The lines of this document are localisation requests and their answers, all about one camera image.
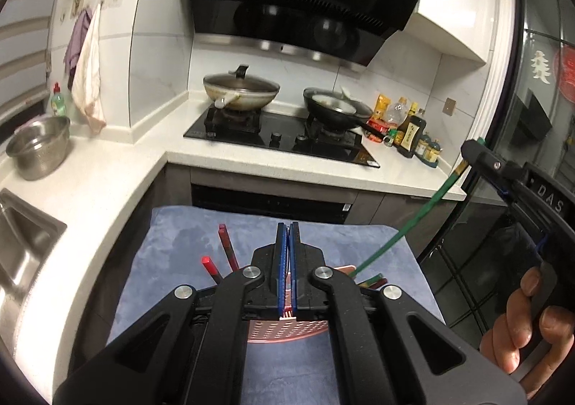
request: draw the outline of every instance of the pink basket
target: pink basket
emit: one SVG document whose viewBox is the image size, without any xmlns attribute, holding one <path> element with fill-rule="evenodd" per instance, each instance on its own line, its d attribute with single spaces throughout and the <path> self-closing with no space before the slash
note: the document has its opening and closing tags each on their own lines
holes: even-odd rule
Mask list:
<svg viewBox="0 0 575 405">
<path fill-rule="evenodd" d="M 355 266 L 336 267 L 343 273 L 350 274 Z M 287 274 L 286 286 L 290 286 L 290 275 Z M 270 344 L 288 342 L 326 332 L 326 321 L 297 322 L 291 312 L 291 290 L 286 290 L 286 308 L 278 321 L 249 321 L 248 342 L 251 344 Z"/>
</svg>

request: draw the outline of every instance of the gas stove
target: gas stove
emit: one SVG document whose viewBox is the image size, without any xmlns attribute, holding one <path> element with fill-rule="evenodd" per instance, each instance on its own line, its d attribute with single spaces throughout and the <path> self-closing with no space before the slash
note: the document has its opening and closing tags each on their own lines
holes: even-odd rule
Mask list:
<svg viewBox="0 0 575 405">
<path fill-rule="evenodd" d="M 361 144 L 360 134 L 328 130 L 311 115 L 303 119 L 262 110 L 218 110 L 212 105 L 183 136 L 380 167 Z"/>
</svg>

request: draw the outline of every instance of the black frying pan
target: black frying pan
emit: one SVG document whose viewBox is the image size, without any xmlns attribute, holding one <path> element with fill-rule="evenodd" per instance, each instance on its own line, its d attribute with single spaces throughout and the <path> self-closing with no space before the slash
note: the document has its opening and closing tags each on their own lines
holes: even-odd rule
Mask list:
<svg viewBox="0 0 575 405">
<path fill-rule="evenodd" d="M 304 100 L 309 113 L 329 129 L 347 130 L 359 126 L 380 139 L 385 137 L 377 129 L 366 124 L 373 111 L 364 103 L 347 98 L 343 94 L 338 95 L 331 90 L 314 87 L 304 90 Z"/>
</svg>

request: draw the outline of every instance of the green bottle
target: green bottle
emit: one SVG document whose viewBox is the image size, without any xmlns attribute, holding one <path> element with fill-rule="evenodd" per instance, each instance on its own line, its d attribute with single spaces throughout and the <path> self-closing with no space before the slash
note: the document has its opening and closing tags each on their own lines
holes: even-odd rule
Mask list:
<svg viewBox="0 0 575 405">
<path fill-rule="evenodd" d="M 50 99 L 50 106 L 54 112 L 54 116 L 66 116 L 66 103 L 64 96 L 60 93 L 60 85 L 58 82 L 54 84 L 54 94 Z"/>
</svg>

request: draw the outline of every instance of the tree sticker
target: tree sticker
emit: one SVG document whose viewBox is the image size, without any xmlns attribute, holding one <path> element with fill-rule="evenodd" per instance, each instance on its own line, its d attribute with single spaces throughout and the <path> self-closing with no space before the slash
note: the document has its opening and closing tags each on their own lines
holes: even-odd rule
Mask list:
<svg viewBox="0 0 575 405">
<path fill-rule="evenodd" d="M 549 72 L 549 62 L 547 61 L 547 58 L 545 58 L 545 54 L 542 51 L 537 50 L 535 52 L 535 57 L 531 61 L 533 61 L 531 67 L 535 74 L 533 78 L 541 79 L 545 84 L 550 84 L 547 78 L 551 76 L 551 73 Z"/>
</svg>

